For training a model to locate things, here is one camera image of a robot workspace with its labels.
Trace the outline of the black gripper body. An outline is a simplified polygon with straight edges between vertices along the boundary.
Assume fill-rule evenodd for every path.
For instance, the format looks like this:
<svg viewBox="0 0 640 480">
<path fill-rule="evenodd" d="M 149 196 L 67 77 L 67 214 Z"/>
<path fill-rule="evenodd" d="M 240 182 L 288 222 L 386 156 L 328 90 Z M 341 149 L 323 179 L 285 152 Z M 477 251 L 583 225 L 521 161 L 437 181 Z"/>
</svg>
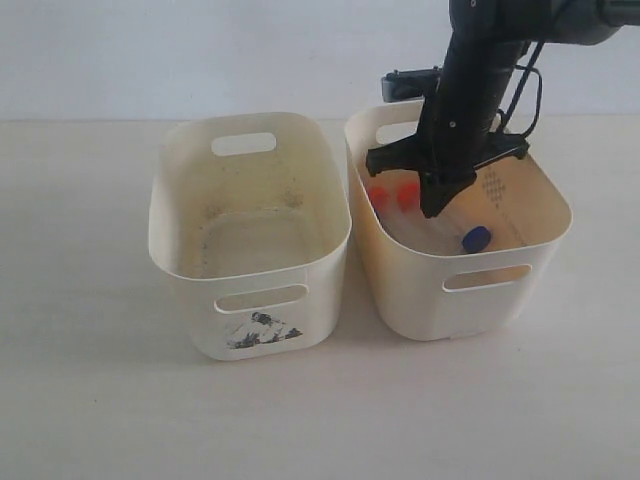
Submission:
<svg viewBox="0 0 640 480">
<path fill-rule="evenodd" d="M 491 132 L 525 41 L 469 40 L 454 33 L 448 45 L 429 116 L 420 122 L 423 186 L 454 185 L 473 177 L 477 166 L 524 155 L 521 135 Z"/>
</svg>

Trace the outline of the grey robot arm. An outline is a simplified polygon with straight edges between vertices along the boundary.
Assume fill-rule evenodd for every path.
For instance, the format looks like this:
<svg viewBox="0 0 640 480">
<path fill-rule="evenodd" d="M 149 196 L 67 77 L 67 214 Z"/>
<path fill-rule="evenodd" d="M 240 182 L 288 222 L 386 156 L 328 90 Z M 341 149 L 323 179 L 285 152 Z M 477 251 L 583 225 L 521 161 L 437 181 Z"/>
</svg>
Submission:
<svg viewBox="0 0 640 480">
<path fill-rule="evenodd" d="M 528 133 L 509 133 L 514 110 L 500 109 L 514 71 L 517 102 L 549 43 L 597 45 L 639 23 L 636 1 L 452 1 L 452 34 L 440 67 L 392 71 L 381 80 L 385 102 L 424 100 L 414 134 L 368 151 L 370 176 L 417 174 L 420 208 L 438 216 L 479 169 L 524 158 Z"/>
</svg>

